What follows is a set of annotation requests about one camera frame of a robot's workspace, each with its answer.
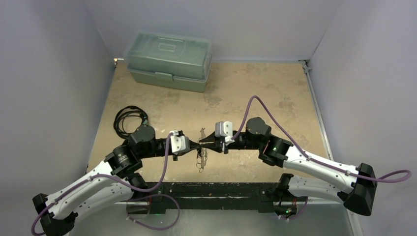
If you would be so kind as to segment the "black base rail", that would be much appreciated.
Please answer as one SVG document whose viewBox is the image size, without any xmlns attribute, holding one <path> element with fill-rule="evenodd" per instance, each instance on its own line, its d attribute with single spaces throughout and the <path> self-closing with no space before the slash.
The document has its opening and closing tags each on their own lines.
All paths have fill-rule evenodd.
<svg viewBox="0 0 417 236">
<path fill-rule="evenodd" d="M 131 215 L 165 214 L 169 209 L 256 210 L 259 213 L 295 214 L 295 197 L 275 182 L 164 182 L 150 193 L 149 200 L 128 202 Z"/>
</svg>

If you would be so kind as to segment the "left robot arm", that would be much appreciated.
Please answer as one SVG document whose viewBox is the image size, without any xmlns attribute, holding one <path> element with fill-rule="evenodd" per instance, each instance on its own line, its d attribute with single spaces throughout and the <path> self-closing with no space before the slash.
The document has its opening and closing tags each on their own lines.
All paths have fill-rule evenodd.
<svg viewBox="0 0 417 236">
<path fill-rule="evenodd" d="M 177 159 L 199 149 L 200 145 L 181 130 L 158 139 L 152 126 L 140 125 L 90 172 L 54 194 L 33 197 L 38 216 L 31 227 L 32 235 L 66 236 L 89 213 L 117 202 L 158 196 L 169 156 Z M 164 166 L 160 180 L 150 187 L 137 170 L 143 167 L 143 159 L 152 157 L 164 157 Z"/>
</svg>

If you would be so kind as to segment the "aluminium frame rail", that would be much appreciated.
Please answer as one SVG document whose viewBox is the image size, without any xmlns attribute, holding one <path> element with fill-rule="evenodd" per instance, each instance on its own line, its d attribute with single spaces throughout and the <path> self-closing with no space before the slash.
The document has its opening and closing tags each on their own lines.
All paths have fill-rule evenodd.
<svg viewBox="0 0 417 236">
<path fill-rule="evenodd" d="M 317 116 L 317 119 L 318 119 L 318 123 L 319 123 L 319 126 L 320 126 L 321 136 L 322 136 L 323 144 L 324 144 L 324 147 L 325 147 L 325 150 L 326 150 L 326 154 L 327 154 L 328 158 L 333 161 L 334 158 L 333 158 L 333 154 L 332 154 L 332 151 L 331 151 L 331 147 L 329 145 L 329 140 L 328 140 L 326 128 L 325 128 L 325 125 L 324 125 L 324 122 L 323 122 L 322 114 L 321 114 L 321 111 L 320 111 L 320 108 L 319 108 L 319 105 L 318 105 L 317 97 L 316 97 L 316 94 L 315 94 L 315 91 L 314 91 L 314 88 L 313 88 L 313 84 L 312 84 L 312 81 L 311 81 L 311 77 L 310 77 L 310 74 L 309 74 L 309 71 L 311 70 L 311 67 L 309 67 L 309 65 L 308 65 L 309 60 L 298 60 L 298 62 L 301 64 L 301 66 L 303 68 L 303 71 L 304 71 L 304 74 L 306 76 L 306 80 L 307 80 L 307 83 L 308 83 L 308 87 L 309 87 L 309 91 L 310 91 L 310 94 L 311 94 L 312 102 L 313 102 L 315 112 L 316 112 L 316 116 Z M 358 217 L 353 212 L 351 212 L 349 210 L 347 210 L 347 213 L 348 213 L 349 223 L 350 223 L 351 229 L 353 231 L 353 235 L 363 236 L 363 230 L 362 230 L 362 227 L 361 227 L 360 222 L 358 220 Z"/>
</svg>

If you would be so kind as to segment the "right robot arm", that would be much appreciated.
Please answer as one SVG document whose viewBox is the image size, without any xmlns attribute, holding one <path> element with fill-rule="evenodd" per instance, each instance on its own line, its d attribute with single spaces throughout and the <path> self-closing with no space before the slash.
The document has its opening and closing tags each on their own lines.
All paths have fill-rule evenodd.
<svg viewBox="0 0 417 236">
<path fill-rule="evenodd" d="M 269 166 L 303 172 L 311 178 L 282 174 L 274 188 L 261 188 L 262 201 L 307 200 L 321 198 L 341 203 L 359 215 L 372 213 L 377 183 L 373 168 L 342 164 L 298 149 L 294 142 L 272 134 L 271 127 L 260 117 L 249 119 L 237 131 L 229 121 L 216 124 L 215 131 L 199 143 L 190 141 L 181 130 L 171 131 L 168 138 L 175 157 L 193 149 L 210 149 L 227 154 L 230 150 L 257 150 L 258 158 Z"/>
</svg>

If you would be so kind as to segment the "green plastic toolbox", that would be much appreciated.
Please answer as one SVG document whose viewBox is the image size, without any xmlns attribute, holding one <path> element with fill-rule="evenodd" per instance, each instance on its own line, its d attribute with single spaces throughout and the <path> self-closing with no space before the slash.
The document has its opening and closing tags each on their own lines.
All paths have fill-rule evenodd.
<svg viewBox="0 0 417 236">
<path fill-rule="evenodd" d="M 204 92 L 212 59 L 209 39 L 140 32 L 124 51 L 127 70 L 137 83 Z"/>
</svg>

